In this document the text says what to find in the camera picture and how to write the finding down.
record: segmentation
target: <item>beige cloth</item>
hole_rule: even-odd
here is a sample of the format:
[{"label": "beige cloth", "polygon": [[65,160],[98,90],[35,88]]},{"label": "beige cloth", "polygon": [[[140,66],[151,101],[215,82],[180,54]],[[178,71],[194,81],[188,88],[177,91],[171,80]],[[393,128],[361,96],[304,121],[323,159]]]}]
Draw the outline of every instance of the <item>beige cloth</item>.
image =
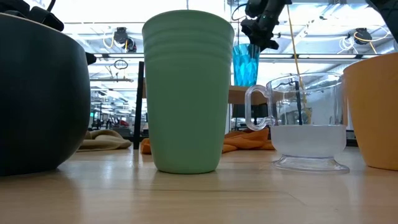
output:
[{"label": "beige cloth", "polygon": [[123,137],[116,131],[87,131],[85,140],[79,147],[78,152],[126,149],[130,146],[131,142],[123,139]]}]

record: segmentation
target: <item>desk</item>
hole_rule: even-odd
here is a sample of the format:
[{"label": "desk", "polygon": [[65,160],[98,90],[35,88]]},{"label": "desk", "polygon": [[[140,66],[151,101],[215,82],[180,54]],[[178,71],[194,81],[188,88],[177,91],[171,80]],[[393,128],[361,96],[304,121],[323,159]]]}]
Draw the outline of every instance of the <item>desk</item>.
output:
[{"label": "desk", "polygon": [[55,172],[1,177],[0,223],[398,222],[398,172],[366,167],[357,148],[337,160],[349,174],[278,170],[273,151],[223,154],[216,172],[157,172],[138,151],[78,152]]},{"label": "desk", "polygon": [[[244,104],[244,94],[246,93],[246,90],[248,90],[249,87],[245,86],[229,86],[229,92],[228,92],[228,103],[231,104]],[[142,98],[147,98],[147,93],[146,93],[146,81],[144,78],[144,83],[143,83],[143,89],[142,89]],[[260,105],[263,103],[267,103],[267,99],[264,98],[264,96],[259,93],[258,91],[255,91],[252,93],[251,97],[251,104],[252,105]]]}]

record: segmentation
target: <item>white ceiling beam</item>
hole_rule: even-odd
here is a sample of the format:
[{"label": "white ceiling beam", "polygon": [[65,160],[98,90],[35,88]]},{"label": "white ceiling beam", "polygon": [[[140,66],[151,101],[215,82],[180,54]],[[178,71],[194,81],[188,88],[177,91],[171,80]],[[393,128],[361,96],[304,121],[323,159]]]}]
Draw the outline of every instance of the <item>white ceiling beam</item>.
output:
[{"label": "white ceiling beam", "polygon": [[[332,14],[333,12],[336,12],[339,8],[343,7],[343,4],[329,4],[321,13],[320,16],[324,14]],[[300,32],[294,37],[294,44],[297,46],[299,42],[301,42],[307,35],[308,35],[308,30],[311,26],[314,24],[317,24],[322,21],[320,16],[308,21],[306,26],[300,30]],[[291,41],[285,48],[282,48],[279,50],[280,54],[285,54],[287,52],[290,52],[293,49],[293,42]]]}]

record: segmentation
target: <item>dark gray bowl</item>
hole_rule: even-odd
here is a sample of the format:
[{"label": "dark gray bowl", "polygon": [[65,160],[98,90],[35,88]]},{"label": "dark gray bowl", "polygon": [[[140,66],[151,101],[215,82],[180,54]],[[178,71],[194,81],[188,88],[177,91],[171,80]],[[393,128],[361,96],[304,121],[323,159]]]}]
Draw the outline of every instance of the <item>dark gray bowl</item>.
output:
[{"label": "dark gray bowl", "polygon": [[86,55],[73,39],[0,14],[0,176],[57,168],[90,118]]}]

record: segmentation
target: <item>green plastic cup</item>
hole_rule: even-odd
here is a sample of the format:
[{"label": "green plastic cup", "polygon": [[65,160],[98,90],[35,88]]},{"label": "green plastic cup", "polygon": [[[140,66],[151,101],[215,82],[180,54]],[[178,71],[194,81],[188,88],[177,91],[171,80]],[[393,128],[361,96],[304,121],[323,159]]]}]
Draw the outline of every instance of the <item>green plastic cup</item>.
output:
[{"label": "green plastic cup", "polygon": [[201,11],[159,14],[142,28],[150,144],[156,168],[216,169],[223,148],[234,30]]}]

